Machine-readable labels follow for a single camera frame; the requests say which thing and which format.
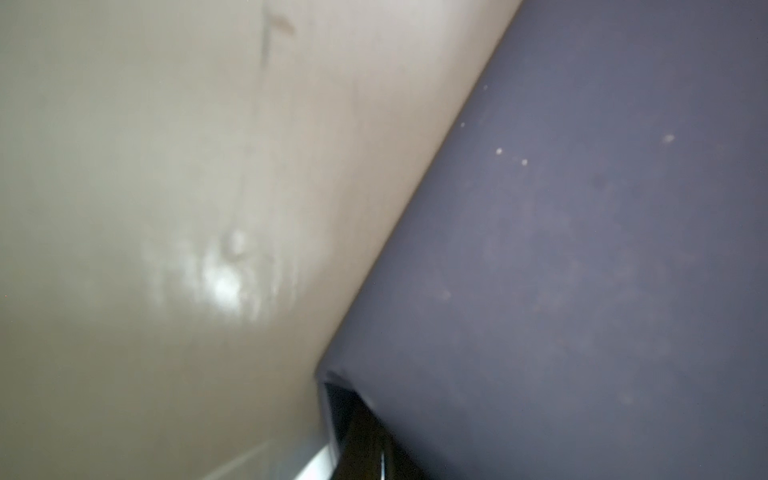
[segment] scratch mark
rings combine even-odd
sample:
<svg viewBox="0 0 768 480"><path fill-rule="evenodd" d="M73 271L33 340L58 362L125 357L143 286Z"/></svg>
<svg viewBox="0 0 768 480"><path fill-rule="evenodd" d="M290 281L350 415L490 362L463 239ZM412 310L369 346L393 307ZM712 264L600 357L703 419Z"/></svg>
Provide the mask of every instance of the scratch mark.
<svg viewBox="0 0 768 480"><path fill-rule="evenodd" d="M264 70L270 62L273 28L293 37L296 35L296 27L285 15L272 13L267 2L263 3L262 13L264 20L261 29L261 69Z"/></svg>
<svg viewBox="0 0 768 480"><path fill-rule="evenodd" d="M270 6L264 2L262 6L262 26L261 26L261 70L266 70L270 63L270 50L272 41L272 14Z"/></svg>
<svg viewBox="0 0 768 480"><path fill-rule="evenodd" d="M269 446L270 446L269 440L267 440L266 442L262 442L256 447L252 448L251 450L248 450L242 455L238 455L237 457L233 458L229 462L213 470L208 475L205 475L201 480L220 480L222 478L225 478L225 476L236 471L237 469L245 465L252 458L256 458L258 454L260 454L264 449L266 449Z"/></svg>

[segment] beige panel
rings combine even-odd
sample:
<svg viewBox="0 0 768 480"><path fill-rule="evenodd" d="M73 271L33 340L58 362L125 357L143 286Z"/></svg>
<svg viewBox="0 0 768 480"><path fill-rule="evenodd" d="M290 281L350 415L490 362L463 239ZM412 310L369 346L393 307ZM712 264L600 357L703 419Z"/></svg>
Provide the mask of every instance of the beige panel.
<svg viewBox="0 0 768 480"><path fill-rule="evenodd" d="M517 3L0 2L0 478L320 435L313 367Z"/></svg>

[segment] black object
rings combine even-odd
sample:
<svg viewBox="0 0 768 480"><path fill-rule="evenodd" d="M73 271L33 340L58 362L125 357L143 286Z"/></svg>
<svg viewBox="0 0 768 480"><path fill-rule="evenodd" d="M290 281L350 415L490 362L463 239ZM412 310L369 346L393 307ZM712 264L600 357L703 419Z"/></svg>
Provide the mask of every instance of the black object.
<svg viewBox="0 0 768 480"><path fill-rule="evenodd" d="M319 365L329 427L354 392L435 480L764 480L767 209L768 2L527 0Z"/></svg>
<svg viewBox="0 0 768 480"><path fill-rule="evenodd" d="M347 430L331 480L427 480L361 402L354 406Z"/></svg>

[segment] smudge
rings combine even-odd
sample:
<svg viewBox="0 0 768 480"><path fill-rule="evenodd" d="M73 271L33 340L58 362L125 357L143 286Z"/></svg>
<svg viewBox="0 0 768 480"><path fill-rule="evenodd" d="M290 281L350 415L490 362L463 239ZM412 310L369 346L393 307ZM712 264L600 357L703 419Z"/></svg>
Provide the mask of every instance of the smudge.
<svg viewBox="0 0 768 480"><path fill-rule="evenodd" d="M272 28L276 31L284 33L290 37L296 35L296 27L293 26L293 23L291 23L285 15L272 14L268 20Z"/></svg>
<svg viewBox="0 0 768 480"><path fill-rule="evenodd" d="M272 22L270 19L270 7L264 2L262 8L263 21L261 24L261 70L266 70L267 65L270 63L270 51L272 48Z"/></svg>

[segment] gray panel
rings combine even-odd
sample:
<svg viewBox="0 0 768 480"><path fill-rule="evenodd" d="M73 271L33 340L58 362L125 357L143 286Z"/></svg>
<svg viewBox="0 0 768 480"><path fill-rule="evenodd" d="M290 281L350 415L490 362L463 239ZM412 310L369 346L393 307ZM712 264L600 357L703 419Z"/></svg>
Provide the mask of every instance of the gray panel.
<svg viewBox="0 0 768 480"><path fill-rule="evenodd" d="M768 478L768 4L528 0L320 363L436 478Z"/></svg>

